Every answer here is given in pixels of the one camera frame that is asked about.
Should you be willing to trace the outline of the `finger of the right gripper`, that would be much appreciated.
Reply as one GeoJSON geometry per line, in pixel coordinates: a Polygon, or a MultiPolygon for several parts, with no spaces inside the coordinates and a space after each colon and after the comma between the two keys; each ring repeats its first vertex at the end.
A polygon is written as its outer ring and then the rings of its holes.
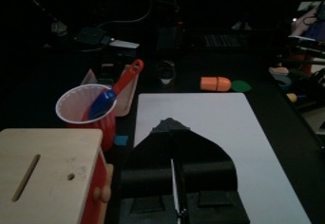
{"type": "Polygon", "coordinates": [[[109,85],[114,84],[113,64],[102,64],[101,82],[102,84],[109,84],[109,85]]]}
{"type": "Polygon", "coordinates": [[[122,72],[123,72],[123,69],[125,69],[123,63],[117,62],[117,63],[113,64],[113,82],[114,83],[118,82],[121,75],[122,75],[122,72]]]}

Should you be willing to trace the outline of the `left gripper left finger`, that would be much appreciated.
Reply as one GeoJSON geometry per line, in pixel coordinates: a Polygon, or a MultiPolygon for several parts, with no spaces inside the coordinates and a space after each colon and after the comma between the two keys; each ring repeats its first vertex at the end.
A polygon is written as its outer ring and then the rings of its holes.
{"type": "Polygon", "coordinates": [[[131,151],[121,173],[119,224],[177,224],[169,130],[161,121],[131,151]]]}

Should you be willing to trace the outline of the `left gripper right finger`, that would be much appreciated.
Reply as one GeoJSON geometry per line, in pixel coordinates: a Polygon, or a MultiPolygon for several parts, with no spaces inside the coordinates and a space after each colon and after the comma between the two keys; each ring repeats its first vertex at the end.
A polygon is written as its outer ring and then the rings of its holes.
{"type": "Polygon", "coordinates": [[[179,224],[250,224],[225,150],[174,120],[169,146],[179,224]]]}

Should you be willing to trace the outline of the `person's hand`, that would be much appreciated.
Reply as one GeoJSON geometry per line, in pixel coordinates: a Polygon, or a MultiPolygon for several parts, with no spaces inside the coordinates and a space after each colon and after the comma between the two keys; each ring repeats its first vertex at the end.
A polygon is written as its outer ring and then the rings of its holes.
{"type": "Polygon", "coordinates": [[[309,26],[316,21],[317,8],[308,11],[290,25],[290,35],[301,36],[309,29],[309,26]]]}

